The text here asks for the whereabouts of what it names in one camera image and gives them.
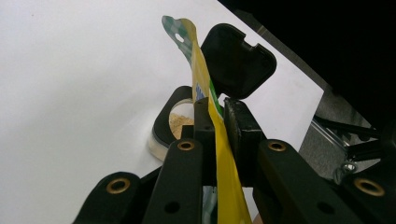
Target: black fabric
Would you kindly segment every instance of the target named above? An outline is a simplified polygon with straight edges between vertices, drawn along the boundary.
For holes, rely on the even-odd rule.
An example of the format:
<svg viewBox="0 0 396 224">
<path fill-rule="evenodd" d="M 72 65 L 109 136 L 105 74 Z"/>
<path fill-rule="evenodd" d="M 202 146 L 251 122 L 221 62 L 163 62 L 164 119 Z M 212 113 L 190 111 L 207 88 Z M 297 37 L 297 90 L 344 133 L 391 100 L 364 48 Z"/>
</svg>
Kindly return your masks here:
<svg viewBox="0 0 396 224">
<path fill-rule="evenodd" d="M 396 119 L 396 2 L 220 2 L 252 13 L 378 130 Z"/>
</svg>

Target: brass grommet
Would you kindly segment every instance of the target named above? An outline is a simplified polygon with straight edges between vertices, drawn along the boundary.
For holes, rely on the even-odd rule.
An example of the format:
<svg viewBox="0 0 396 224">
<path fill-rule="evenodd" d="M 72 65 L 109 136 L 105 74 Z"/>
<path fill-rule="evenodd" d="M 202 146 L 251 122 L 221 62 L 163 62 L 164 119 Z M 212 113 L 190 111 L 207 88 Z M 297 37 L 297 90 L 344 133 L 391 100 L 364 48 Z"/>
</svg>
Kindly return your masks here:
<svg viewBox="0 0 396 224">
<path fill-rule="evenodd" d="M 375 197 L 382 197 L 385 195 L 385 190 L 373 180 L 366 178 L 356 178 L 353 183 L 355 184 L 356 188 L 366 194 L 370 194 Z"/>
<path fill-rule="evenodd" d="M 270 142 L 268 144 L 268 147 L 272 149 L 273 151 L 284 151 L 286 150 L 286 146 L 283 143 L 280 142 Z"/>
<path fill-rule="evenodd" d="M 184 141 L 184 142 L 180 142 L 179 144 L 177 144 L 177 147 L 180 150 L 188 151 L 188 150 L 192 150 L 194 148 L 194 143 Z"/>
<path fill-rule="evenodd" d="M 131 182 L 129 179 L 121 177 L 110 181 L 110 183 L 107 184 L 106 190 L 110 194 L 119 194 L 123 193 L 130 186 Z"/>
</svg>

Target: white tabletop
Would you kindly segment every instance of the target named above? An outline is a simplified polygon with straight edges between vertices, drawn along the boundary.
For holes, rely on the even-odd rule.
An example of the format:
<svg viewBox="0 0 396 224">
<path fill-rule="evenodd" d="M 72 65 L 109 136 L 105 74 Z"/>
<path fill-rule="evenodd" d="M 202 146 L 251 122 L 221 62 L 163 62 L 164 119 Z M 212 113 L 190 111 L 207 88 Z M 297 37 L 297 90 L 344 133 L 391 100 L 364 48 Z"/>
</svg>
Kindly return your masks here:
<svg viewBox="0 0 396 224">
<path fill-rule="evenodd" d="M 268 138 L 300 148 L 323 93 L 216 0 L 6 0 L 0 12 L 0 223 L 71 223 L 106 175 L 162 164 L 152 124 L 191 84 L 163 15 L 190 19 L 200 44 L 226 22 L 275 54 L 276 72 L 245 100 Z"/>
</svg>

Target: gray floor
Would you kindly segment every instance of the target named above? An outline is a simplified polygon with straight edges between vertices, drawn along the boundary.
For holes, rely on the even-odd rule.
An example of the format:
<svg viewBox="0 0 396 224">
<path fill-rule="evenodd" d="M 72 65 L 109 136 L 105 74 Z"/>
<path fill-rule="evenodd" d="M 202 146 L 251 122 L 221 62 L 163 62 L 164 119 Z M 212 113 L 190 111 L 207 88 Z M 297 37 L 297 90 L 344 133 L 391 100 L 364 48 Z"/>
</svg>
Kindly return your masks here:
<svg viewBox="0 0 396 224">
<path fill-rule="evenodd" d="M 316 111 L 316 115 L 333 121 L 343 122 L 346 124 L 358 125 L 361 127 L 370 127 L 370 124 L 341 96 L 332 92 L 332 87 L 326 83 L 312 68 L 309 67 L 293 51 L 282 44 L 273 36 L 265 27 L 263 27 L 254 17 L 245 11 L 236 10 L 233 12 L 239 19 L 246 23 L 250 28 L 255 30 L 267 42 L 273 45 L 285 57 L 291 60 L 296 66 L 304 71 L 312 80 L 314 80 L 323 90 L 324 94 Z M 333 135 L 341 144 L 339 147 L 333 140 L 329 140 L 327 135 Z M 313 122 L 307 132 L 303 145 L 300 149 L 301 156 L 311 165 L 311 167 L 320 175 L 326 178 L 332 178 L 334 169 L 346 160 L 345 152 L 342 146 L 355 145 L 361 143 L 361 140 L 354 134 L 337 135 L 327 129 L 321 129 L 320 126 Z M 357 162 L 358 171 L 361 171 L 378 160 Z"/>
</svg>

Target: yellow plastic bag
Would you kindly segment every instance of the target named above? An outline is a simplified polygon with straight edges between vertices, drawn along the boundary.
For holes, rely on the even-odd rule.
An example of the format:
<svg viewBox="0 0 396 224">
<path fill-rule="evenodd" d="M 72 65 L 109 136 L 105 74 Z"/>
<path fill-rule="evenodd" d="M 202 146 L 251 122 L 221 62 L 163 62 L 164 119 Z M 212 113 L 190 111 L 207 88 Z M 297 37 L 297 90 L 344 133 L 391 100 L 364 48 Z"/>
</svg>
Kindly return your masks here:
<svg viewBox="0 0 396 224">
<path fill-rule="evenodd" d="M 186 56 L 192 71 L 192 98 L 208 97 L 209 115 L 215 126 L 218 180 L 218 223 L 251 223 L 248 206 L 230 149 L 221 107 L 210 80 L 204 54 L 198 45 L 194 24 L 187 19 L 163 16 L 163 27 Z"/>
</svg>

